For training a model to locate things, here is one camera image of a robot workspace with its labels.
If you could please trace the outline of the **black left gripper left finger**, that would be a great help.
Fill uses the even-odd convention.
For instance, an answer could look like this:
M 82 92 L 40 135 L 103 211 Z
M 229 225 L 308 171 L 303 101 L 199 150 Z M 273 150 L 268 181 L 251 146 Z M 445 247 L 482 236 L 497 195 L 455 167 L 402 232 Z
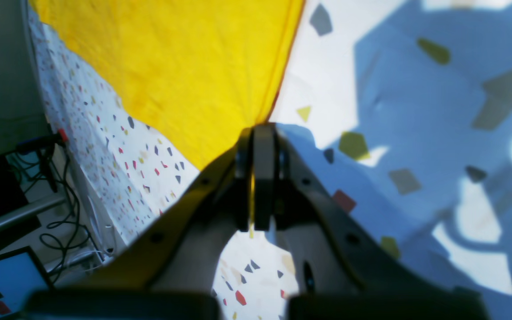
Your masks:
M 252 129 L 85 289 L 210 289 L 222 250 L 250 217 Z

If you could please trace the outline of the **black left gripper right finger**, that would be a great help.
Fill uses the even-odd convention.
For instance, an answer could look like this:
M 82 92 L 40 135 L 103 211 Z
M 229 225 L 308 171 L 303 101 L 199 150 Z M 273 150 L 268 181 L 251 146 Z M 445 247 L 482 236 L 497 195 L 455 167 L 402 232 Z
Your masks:
M 283 232 L 305 292 L 449 296 L 393 259 L 331 198 L 275 125 L 253 129 L 253 221 Z

